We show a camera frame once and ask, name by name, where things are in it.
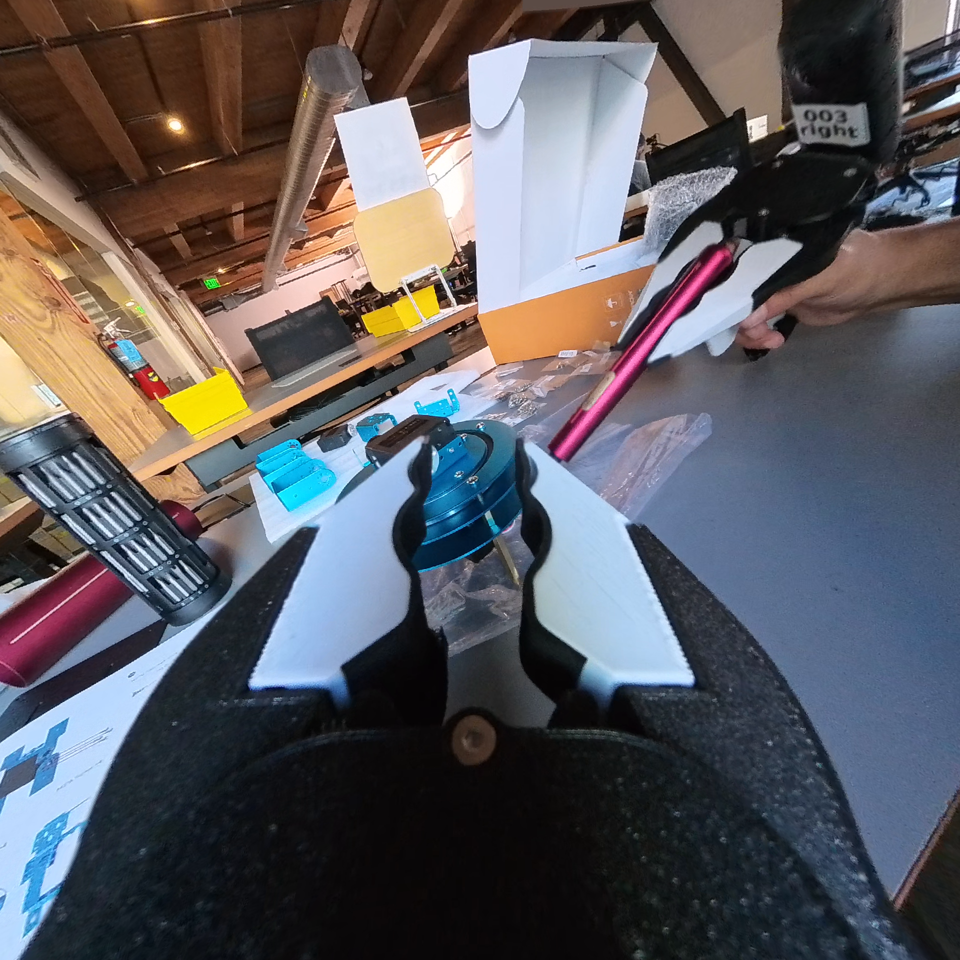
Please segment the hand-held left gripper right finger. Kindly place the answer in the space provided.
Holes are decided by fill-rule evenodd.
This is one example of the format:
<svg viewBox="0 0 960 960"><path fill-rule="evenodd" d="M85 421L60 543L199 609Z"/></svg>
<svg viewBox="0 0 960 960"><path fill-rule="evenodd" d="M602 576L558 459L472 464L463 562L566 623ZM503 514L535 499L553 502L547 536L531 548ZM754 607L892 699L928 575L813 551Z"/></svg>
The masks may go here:
<svg viewBox="0 0 960 960"><path fill-rule="evenodd" d="M695 676L644 565L640 530L545 450L515 451L523 579L519 656L555 704L572 690L601 710L626 687L690 690Z"/></svg>

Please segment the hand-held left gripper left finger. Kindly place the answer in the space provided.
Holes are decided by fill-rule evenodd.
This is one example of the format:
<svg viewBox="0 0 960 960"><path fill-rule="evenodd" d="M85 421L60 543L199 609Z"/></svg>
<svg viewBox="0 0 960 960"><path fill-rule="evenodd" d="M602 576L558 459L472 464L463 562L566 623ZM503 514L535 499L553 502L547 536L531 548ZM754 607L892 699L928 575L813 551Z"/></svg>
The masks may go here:
<svg viewBox="0 0 960 960"><path fill-rule="evenodd" d="M448 647L428 625L414 566L432 452L411 441L302 530L307 548L250 690L323 690L338 711L374 692L400 716L445 715Z"/></svg>

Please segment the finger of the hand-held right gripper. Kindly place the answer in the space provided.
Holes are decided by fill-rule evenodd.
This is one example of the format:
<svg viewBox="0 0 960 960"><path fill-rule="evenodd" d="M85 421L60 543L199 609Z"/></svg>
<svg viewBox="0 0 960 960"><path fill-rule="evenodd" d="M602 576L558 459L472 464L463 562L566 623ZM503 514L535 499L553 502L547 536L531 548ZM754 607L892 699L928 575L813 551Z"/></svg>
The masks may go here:
<svg viewBox="0 0 960 960"><path fill-rule="evenodd" d="M726 351L738 326L755 310L757 288L795 254L796 242L789 238L748 245L735 259L729 277L707 291L694 309L670 326L652 352L649 365L685 354L705 342L713 343L713 355Z"/></svg>
<svg viewBox="0 0 960 960"><path fill-rule="evenodd" d="M668 248L658 258L638 303L625 321L617 340L618 347L628 347L637 338L668 290L706 248L727 240L719 222L700 222L683 239L680 239L680 233L677 230Z"/></svg>

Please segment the red electric screwdriver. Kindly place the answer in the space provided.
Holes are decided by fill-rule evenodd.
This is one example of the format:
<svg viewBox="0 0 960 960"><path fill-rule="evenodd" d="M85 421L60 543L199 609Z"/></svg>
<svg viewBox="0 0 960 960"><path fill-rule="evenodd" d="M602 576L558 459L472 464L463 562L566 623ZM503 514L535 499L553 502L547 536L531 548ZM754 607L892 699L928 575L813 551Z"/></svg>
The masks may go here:
<svg viewBox="0 0 960 960"><path fill-rule="evenodd" d="M640 314L639 331L623 349L601 382L551 439L548 450L559 462L570 462L629 392L649 364L666 333L692 311L731 269L738 243L726 240L704 248Z"/></svg>

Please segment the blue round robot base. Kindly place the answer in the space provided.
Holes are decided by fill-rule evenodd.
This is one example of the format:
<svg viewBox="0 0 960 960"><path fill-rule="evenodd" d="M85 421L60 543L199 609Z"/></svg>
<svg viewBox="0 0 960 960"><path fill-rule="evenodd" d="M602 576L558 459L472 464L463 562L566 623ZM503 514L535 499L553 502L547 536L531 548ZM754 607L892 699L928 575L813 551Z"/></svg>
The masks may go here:
<svg viewBox="0 0 960 960"><path fill-rule="evenodd" d="M514 431L414 414L366 446L372 465L320 524L325 557L389 590L486 548L520 514Z"/></svg>

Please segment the wood-edged grey desk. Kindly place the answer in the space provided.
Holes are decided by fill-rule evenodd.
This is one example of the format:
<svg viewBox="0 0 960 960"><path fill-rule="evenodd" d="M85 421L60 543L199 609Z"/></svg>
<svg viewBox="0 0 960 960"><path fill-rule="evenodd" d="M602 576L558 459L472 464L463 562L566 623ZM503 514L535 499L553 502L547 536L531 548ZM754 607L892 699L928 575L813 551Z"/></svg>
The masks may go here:
<svg viewBox="0 0 960 960"><path fill-rule="evenodd" d="M325 378L292 386L269 385L246 398L249 413L220 429L194 437L183 426L167 431L129 468L141 482L184 464L205 491L224 477L253 464L271 444L300 439L311 431L390 394L414 378L448 366L448 331L478 316L477 302L441 311L414 329L357 344L358 362Z"/></svg>

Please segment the person's right hand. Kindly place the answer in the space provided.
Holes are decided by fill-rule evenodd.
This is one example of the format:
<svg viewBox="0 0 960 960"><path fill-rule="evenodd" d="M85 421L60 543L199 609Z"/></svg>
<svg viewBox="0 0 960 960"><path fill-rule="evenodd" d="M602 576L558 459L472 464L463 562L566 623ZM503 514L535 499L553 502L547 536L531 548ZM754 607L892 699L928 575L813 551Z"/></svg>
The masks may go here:
<svg viewBox="0 0 960 960"><path fill-rule="evenodd" d="M906 276L901 231L857 230L822 271L767 298L738 327L734 342L748 350L774 350L786 336L771 322L791 315L812 327L840 325L860 315L903 307Z"/></svg>

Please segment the grey bubble wrap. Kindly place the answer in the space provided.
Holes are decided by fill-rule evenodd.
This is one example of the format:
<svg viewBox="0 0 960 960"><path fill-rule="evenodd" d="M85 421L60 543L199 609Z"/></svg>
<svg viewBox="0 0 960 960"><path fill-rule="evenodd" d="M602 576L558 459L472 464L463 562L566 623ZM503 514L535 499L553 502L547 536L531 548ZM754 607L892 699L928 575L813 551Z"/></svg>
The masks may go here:
<svg viewBox="0 0 960 960"><path fill-rule="evenodd" d="M715 166L674 174L654 185L650 191L644 225L645 253L658 257L681 223L726 187L737 174L735 167Z"/></svg>

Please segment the white foam sheet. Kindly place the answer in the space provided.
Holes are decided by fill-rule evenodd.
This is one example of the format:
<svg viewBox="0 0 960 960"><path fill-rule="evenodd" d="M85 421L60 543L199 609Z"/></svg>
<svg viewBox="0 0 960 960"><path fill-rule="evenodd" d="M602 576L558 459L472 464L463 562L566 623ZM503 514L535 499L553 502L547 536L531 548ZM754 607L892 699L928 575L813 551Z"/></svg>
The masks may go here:
<svg viewBox="0 0 960 960"><path fill-rule="evenodd" d="M343 447L323 452L319 450L318 439L308 442L305 446L306 454L324 462L325 466L335 474L336 483L323 494L294 510L286 510L282 506L281 499L270 491L266 482L258 474L251 475L249 483L267 541L274 544L299 526L314 521L335 504L342 490L356 474L359 474L368 460L365 444L355 429L356 424L362 419L378 414L391 414L401 422L416 413L415 402L427 404L443 400L448 396L449 390L453 390L457 396L460 396L462 390L486 375L486 371L481 369L479 364L482 361L492 360L492 357L488 349L482 350L445 371L414 382L412 386L395 396L386 398L368 411L352 415L347 420L350 441Z"/></svg>

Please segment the group of blue metal brackets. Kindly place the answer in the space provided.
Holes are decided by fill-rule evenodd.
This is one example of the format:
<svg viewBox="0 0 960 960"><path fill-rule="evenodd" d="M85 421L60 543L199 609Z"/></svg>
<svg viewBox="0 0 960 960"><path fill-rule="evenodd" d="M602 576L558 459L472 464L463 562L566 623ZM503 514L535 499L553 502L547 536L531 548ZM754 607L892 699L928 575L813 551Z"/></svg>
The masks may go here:
<svg viewBox="0 0 960 960"><path fill-rule="evenodd" d="M457 391L446 385L404 401L397 397L389 410L367 414L348 423L343 448L354 455L359 467L366 467L369 464L366 444L398 426L401 420L414 414L450 418L461 410L461 406ZM288 512L332 490L346 475L346 469L345 466L328 466L318 456L305 452L297 440L274 447L258 455L256 460L259 477Z"/></svg>

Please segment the clear plastic bag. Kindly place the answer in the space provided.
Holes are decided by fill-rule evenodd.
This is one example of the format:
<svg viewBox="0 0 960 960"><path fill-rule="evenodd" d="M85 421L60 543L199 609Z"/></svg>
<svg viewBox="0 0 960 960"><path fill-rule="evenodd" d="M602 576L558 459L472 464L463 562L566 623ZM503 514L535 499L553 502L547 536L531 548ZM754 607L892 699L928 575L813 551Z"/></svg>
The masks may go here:
<svg viewBox="0 0 960 960"><path fill-rule="evenodd" d="M594 494L639 524L641 513L680 464L710 437L708 414L676 414L643 426L605 423L566 469ZM423 572L429 625L454 657L519 627L522 577L532 556L516 520L502 536L514 577L495 544L444 567Z"/></svg>

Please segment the white and orange open box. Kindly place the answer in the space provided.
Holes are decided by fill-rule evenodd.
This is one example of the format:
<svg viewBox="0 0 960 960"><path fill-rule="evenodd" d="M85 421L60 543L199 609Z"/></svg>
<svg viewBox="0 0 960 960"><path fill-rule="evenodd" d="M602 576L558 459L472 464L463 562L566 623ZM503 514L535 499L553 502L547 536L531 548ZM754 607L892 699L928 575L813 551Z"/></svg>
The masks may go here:
<svg viewBox="0 0 960 960"><path fill-rule="evenodd" d="M619 241L658 46L532 39L468 60L478 319L497 364L614 343L653 271Z"/></svg>

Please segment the white flat keyboard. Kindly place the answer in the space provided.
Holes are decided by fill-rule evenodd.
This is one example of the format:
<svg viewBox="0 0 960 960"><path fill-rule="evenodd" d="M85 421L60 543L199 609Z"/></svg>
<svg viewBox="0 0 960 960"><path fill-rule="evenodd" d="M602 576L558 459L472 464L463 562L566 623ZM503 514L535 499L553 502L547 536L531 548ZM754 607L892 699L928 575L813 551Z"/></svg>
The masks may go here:
<svg viewBox="0 0 960 960"><path fill-rule="evenodd" d="M305 366L299 370L295 370L285 376L278 378L276 380L270 381L271 389L282 389L288 386L292 386L295 383L301 382L306 379L312 378L327 378L335 373L354 366L354 363L358 362L358 358L347 357L341 361L335 361L330 363L315 363L309 366Z"/></svg>

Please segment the yellow plastic bin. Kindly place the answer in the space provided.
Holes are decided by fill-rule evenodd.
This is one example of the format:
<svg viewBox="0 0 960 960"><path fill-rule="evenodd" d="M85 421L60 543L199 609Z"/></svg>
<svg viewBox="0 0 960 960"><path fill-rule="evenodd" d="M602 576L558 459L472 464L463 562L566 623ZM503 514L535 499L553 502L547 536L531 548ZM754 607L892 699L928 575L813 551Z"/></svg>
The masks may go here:
<svg viewBox="0 0 960 960"><path fill-rule="evenodd" d="M440 314L441 306L435 287L429 285L414 291L415 299L426 314ZM363 314L362 323L366 331L375 337L384 337L405 330L413 330L422 322L416 315L410 301L402 294L393 303Z"/></svg>
<svg viewBox="0 0 960 960"><path fill-rule="evenodd" d="M214 375L159 400L166 413L190 435L200 437L250 413L232 374L215 367Z"/></svg>

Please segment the black screwdriver bit holder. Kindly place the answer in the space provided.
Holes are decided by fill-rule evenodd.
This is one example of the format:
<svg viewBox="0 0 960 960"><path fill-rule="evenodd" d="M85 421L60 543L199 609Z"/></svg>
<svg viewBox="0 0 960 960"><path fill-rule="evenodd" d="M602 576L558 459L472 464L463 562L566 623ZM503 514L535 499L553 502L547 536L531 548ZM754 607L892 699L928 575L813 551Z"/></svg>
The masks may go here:
<svg viewBox="0 0 960 960"><path fill-rule="evenodd" d="M231 587L77 414L3 428L1 469L167 623L197 620Z"/></svg>

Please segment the gold rounded board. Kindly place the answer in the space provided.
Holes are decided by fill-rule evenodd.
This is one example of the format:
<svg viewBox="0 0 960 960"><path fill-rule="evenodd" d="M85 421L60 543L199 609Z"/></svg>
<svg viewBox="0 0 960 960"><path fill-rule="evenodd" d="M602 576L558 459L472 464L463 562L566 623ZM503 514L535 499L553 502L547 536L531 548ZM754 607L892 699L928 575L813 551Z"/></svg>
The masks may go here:
<svg viewBox="0 0 960 960"><path fill-rule="evenodd" d="M380 293L401 288L404 279L428 267L445 268L455 256L443 198L433 187L358 211L352 228Z"/></svg>

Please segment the printed assembly instruction sheet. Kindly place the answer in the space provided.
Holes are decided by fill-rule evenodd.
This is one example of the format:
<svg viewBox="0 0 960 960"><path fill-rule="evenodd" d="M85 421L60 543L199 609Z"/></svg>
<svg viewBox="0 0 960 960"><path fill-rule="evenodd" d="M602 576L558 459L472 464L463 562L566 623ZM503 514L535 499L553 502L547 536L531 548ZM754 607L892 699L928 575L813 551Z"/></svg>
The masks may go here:
<svg viewBox="0 0 960 960"><path fill-rule="evenodd" d="M98 793L138 714L212 614L2 741L12 774L41 766L2 800L1 956L18 958L66 881Z"/></svg>

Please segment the red cylindrical case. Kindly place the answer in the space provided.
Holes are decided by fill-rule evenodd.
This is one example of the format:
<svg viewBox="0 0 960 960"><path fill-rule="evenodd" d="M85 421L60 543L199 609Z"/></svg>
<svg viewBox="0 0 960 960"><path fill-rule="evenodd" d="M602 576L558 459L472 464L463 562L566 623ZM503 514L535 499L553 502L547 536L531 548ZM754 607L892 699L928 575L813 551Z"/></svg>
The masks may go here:
<svg viewBox="0 0 960 960"><path fill-rule="evenodd" d="M135 592L91 553L1 596L1 682L22 689L121 609Z"/></svg>

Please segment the red fire extinguisher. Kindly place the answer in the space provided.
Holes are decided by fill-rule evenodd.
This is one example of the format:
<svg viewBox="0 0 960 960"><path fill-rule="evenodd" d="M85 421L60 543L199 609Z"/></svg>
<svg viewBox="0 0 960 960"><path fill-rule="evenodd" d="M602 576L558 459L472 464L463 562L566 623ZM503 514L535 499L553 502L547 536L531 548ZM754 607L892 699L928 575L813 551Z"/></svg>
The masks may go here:
<svg viewBox="0 0 960 960"><path fill-rule="evenodd" d="M118 324L119 321L114 319L102 326L99 340L103 349L148 400L161 401L170 397L172 391Z"/></svg>

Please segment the blank white card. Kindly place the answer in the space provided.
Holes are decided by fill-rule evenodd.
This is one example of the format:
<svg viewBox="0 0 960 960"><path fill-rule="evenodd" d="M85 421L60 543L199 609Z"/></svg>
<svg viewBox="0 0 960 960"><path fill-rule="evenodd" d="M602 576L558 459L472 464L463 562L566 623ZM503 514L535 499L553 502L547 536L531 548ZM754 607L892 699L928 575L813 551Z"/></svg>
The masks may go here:
<svg viewBox="0 0 960 960"><path fill-rule="evenodd" d="M430 187L405 97L344 111L334 122L358 211Z"/></svg>

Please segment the wooden pillar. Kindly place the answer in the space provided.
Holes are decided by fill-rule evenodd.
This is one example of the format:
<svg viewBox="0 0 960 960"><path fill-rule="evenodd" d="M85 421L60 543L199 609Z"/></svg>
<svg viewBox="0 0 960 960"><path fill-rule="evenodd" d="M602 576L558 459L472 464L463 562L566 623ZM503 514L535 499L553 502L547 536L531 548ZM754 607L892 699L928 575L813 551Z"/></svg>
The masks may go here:
<svg viewBox="0 0 960 960"><path fill-rule="evenodd" d="M1 333L11 349L128 468L167 426L104 352L95 326L1 215Z"/></svg>

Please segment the silver duct with capped end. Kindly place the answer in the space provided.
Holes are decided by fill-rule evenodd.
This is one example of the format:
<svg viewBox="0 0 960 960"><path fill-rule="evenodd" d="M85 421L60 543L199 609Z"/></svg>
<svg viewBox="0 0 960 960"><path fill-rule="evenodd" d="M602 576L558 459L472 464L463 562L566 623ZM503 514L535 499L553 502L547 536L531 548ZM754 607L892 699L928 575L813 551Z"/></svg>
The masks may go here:
<svg viewBox="0 0 960 960"><path fill-rule="evenodd" d="M291 244L306 236L304 216L330 158L337 135L335 117L368 105L362 67L348 47L324 45L307 54L263 262L262 292L276 288Z"/></svg>

